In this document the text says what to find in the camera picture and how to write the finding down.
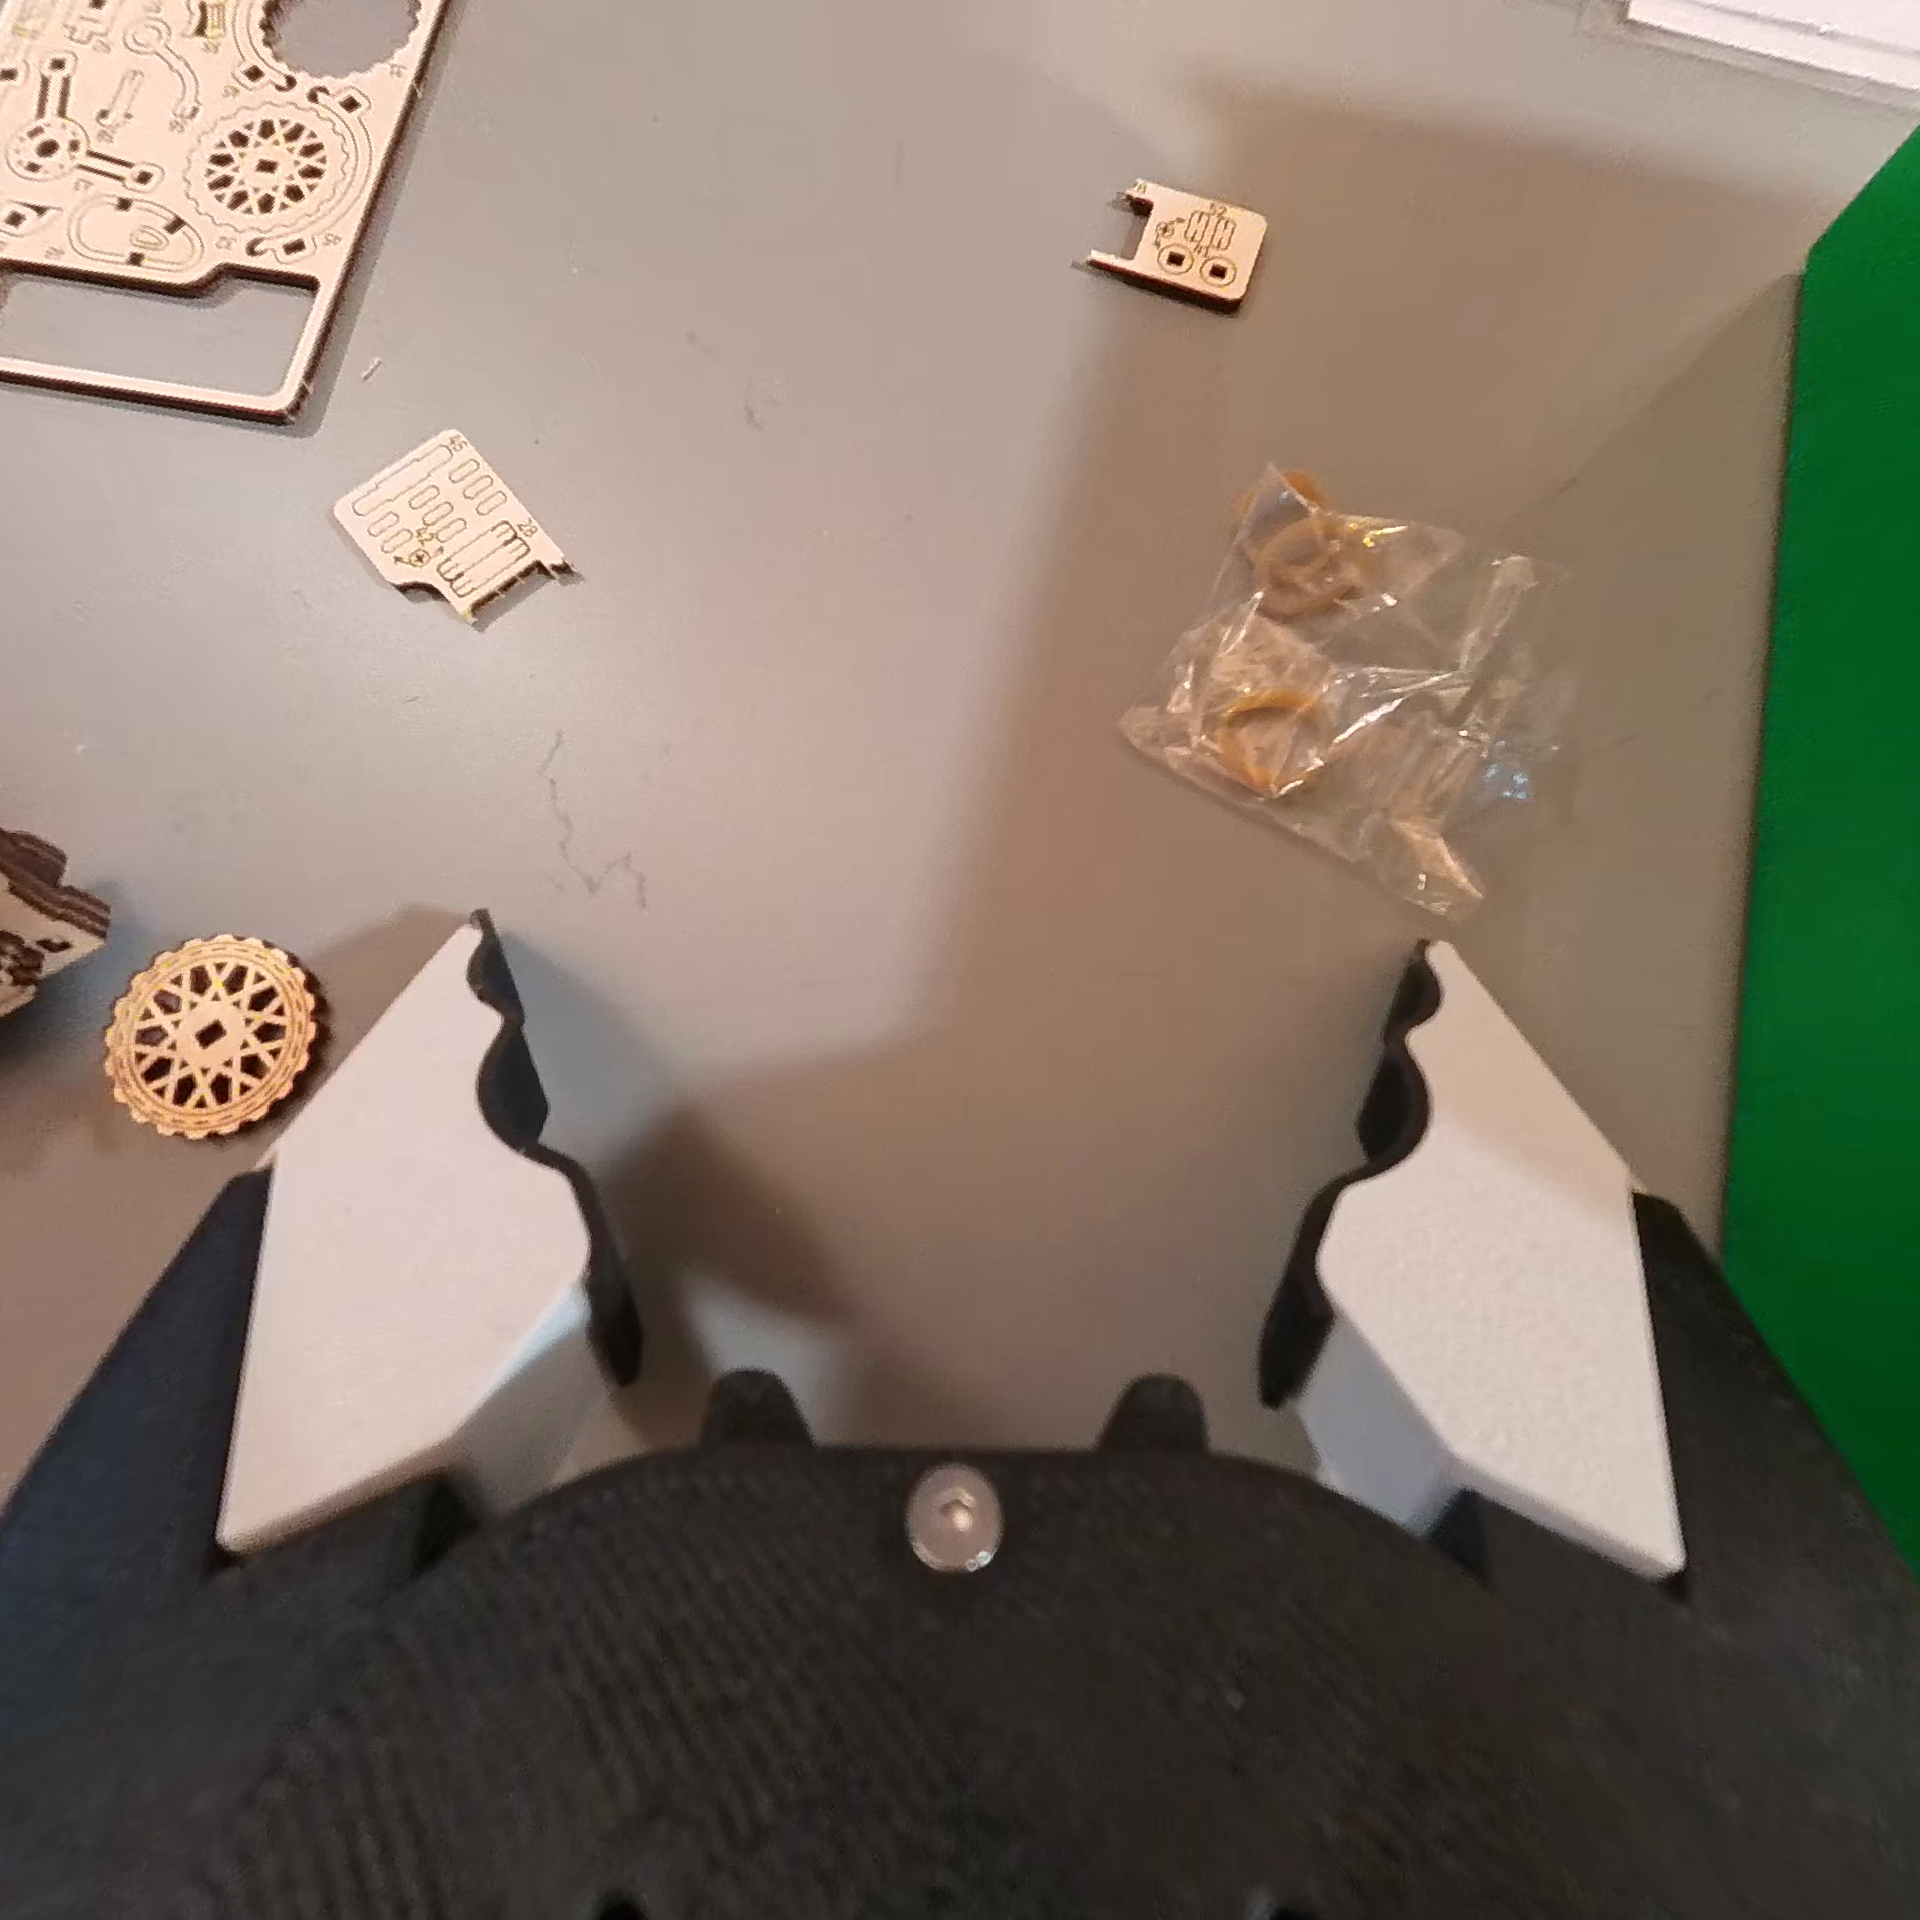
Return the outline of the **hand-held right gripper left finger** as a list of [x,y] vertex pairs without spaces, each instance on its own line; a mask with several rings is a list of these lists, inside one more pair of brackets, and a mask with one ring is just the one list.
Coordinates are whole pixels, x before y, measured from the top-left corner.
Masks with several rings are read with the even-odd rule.
[[481,1516],[539,1498],[640,1370],[588,1170],[492,917],[473,913],[276,1139],[219,1547],[251,1556],[445,1480]]

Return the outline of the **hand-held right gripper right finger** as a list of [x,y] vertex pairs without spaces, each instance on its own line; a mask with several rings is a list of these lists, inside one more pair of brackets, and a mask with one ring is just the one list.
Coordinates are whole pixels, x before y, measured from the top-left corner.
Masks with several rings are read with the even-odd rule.
[[1260,1335],[1312,1477],[1410,1536],[1476,1498],[1666,1581],[1689,1549],[1640,1188],[1451,945],[1420,945]]

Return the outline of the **grey desk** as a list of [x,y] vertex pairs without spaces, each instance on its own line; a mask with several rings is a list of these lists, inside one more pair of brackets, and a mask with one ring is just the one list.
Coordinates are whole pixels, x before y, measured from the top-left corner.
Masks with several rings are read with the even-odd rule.
[[[455,5],[299,418],[5,386],[5,825],[113,900],[5,1023],[5,1481],[272,1132],[114,1109],[160,948],[337,1065],[476,908],[640,1299],[588,1461],[767,1364],[1091,1441],[1255,1339],[1424,931],[1120,738],[1266,465],[1565,571],[1472,968],[1714,1241],[1797,277],[1916,108],[1604,5]],[[1234,316],[1080,268],[1159,181]],[[331,504],[465,432],[572,563],[476,626]]]

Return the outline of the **wooden gear wheel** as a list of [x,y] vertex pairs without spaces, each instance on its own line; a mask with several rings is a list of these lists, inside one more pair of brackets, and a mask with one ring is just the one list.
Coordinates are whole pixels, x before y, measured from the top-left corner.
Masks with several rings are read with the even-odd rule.
[[218,933],[157,954],[103,1033],[123,1114],[160,1137],[240,1137],[291,1103],[325,1050],[320,983],[283,948]]

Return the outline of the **small wooden model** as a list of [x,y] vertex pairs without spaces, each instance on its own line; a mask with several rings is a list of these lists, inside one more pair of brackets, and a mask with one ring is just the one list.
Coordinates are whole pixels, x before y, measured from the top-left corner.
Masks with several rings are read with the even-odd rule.
[[67,882],[67,852],[33,832],[3,829],[3,1019],[27,1007],[43,979],[108,945],[108,900]]

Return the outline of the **clear bag of rubber bands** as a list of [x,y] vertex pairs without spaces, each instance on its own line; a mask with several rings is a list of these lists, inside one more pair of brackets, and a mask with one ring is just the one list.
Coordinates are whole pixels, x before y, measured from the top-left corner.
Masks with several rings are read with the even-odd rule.
[[1481,913],[1559,755],[1565,571],[1266,466],[1120,736],[1434,921]]

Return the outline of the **green plastic bin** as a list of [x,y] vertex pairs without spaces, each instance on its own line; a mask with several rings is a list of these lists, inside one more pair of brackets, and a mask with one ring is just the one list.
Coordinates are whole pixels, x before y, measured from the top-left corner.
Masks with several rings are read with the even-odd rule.
[[1916,135],[1800,284],[1751,858],[1727,1266],[1916,1552]]

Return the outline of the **small slotted wooden piece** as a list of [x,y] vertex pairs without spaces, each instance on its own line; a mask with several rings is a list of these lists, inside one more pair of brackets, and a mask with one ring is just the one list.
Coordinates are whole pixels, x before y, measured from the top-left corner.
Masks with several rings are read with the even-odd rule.
[[386,588],[424,595],[467,626],[520,588],[572,575],[561,541],[459,431],[409,448],[330,515]]

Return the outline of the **small notched wooden piece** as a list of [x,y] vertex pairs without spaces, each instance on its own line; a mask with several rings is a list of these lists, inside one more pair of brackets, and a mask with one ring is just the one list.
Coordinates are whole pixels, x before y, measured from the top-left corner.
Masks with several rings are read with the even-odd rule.
[[1087,252],[1081,269],[1221,316],[1244,308],[1269,236],[1261,213],[1148,179],[1113,203],[1136,217],[1136,241],[1127,252]]

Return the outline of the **wooden puzzle sheet round hole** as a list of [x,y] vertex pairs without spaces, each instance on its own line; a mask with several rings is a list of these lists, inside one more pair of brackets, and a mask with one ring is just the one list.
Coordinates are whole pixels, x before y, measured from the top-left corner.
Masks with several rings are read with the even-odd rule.
[[289,371],[260,394],[8,354],[9,386],[287,423],[314,389],[443,3],[389,52],[291,60],[265,3],[5,3],[5,274],[203,298],[306,288]]

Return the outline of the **white instruction sheet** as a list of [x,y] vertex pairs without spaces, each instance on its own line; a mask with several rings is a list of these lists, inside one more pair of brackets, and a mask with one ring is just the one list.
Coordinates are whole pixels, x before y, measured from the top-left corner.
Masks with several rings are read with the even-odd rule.
[[1917,90],[1916,3],[1626,3],[1623,18],[1727,52]]

